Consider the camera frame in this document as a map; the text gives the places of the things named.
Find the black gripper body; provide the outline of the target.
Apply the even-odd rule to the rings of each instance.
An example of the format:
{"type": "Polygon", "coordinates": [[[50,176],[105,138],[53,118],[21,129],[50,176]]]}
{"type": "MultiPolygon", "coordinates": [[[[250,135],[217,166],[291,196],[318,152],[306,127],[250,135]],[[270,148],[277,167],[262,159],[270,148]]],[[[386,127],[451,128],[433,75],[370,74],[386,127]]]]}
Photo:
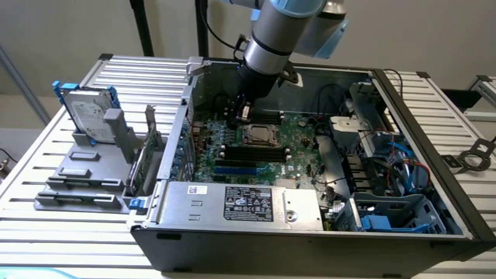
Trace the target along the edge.
{"type": "Polygon", "coordinates": [[[243,102],[255,102],[270,95],[279,75],[267,75],[242,64],[238,69],[238,96],[243,102]]]}

